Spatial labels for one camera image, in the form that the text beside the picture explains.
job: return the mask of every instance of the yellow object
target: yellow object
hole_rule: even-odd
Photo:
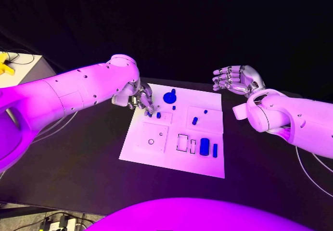
[[[6,72],[7,74],[14,75],[16,71],[4,64],[7,57],[7,53],[0,54],[0,74]]]

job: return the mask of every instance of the floor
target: floor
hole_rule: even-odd
[[[23,205],[4,204],[4,205],[0,205],[0,209],[16,208],[16,207],[21,207],[21,206]],[[47,213],[39,213],[39,214],[21,216],[21,217],[1,219],[0,220],[0,231],[13,231],[19,227],[21,227],[27,224],[31,224],[36,221],[42,220],[46,216],[49,216],[50,214],[53,214],[56,212],[62,212],[62,211],[53,211],[53,212],[47,212]],[[73,216],[76,216],[79,218],[86,218],[92,221],[98,221],[99,219],[104,218],[104,216],[98,216],[98,215],[92,215],[92,214],[82,214],[82,213],[75,213],[75,212],[69,212],[69,211],[65,211],[65,212],[72,214]],[[60,215],[62,214],[53,215],[50,217],[50,221],[57,222]],[[83,223],[86,227],[91,226],[91,223],[85,220],[78,219],[76,222]],[[76,231],[83,230],[83,227],[76,226],[75,230]],[[26,227],[26,228],[21,228],[19,231],[39,231],[39,223],[36,225]]]

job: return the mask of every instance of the black table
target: black table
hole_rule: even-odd
[[[209,84],[142,81],[212,91]],[[232,107],[245,97],[226,90],[220,94],[225,179],[118,160],[134,111],[108,100],[79,111],[65,129],[31,144],[0,180],[0,201],[108,215],[147,200],[197,197],[333,230],[333,198],[307,179],[294,146],[235,119]],[[300,156],[314,180],[333,192],[331,173],[308,152],[300,150]]]

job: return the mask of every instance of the blue object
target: blue object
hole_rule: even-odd
[[[197,117],[193,118],[192,124],[196,125]]]
[[[176,90],[173,89],[171,92],[166,93],[163,96],[163,100],[166,103],[171,104],[176,102],[177,97],[176,97]]]
[[[209,155],[209,139],[200,139],[200,155]]]
[[[213,158],[217,157],[217,144],[213,144]]]

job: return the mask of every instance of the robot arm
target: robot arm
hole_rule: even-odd
[[[0,172],[17,162],[49,123],[109,98],[115,105],[153,113],[151,89],[140,82],[135,61],[125,55],[0,89]]]
[[[333,158],[333,104],[287,97],[265,89],[251,66],[213,71],[213,90],[228,89],[245,95],[246,103],[233,107],[236,119],[246,119],[258,132],[278,135],[294,146]]]

